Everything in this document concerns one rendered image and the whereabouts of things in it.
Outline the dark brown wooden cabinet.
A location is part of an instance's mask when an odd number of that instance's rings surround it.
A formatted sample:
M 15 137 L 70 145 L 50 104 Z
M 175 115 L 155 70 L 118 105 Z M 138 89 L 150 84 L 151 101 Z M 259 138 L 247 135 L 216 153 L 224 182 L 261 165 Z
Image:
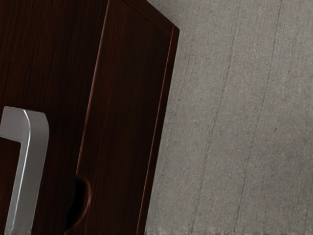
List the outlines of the dark brown wooden cabinet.
M 0 0 L 0 235 L 145 235 L 178 39 L 148 0 Z

